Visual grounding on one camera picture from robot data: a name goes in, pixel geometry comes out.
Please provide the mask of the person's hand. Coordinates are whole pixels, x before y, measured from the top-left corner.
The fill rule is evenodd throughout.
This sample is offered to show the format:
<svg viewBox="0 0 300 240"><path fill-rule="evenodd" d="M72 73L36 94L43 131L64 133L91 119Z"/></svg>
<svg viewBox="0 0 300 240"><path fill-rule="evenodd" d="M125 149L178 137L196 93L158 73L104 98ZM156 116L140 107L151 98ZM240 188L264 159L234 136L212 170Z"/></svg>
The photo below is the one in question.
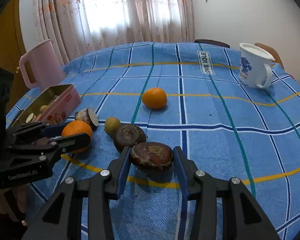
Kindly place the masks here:
<svg viewBox="0 0 300 240"><path fill-rule="evenodd" d="M21 222L27 226L25 221L27 206L27 185L15 188L0 189L0 213L9 214L14 222Z"/></svg>

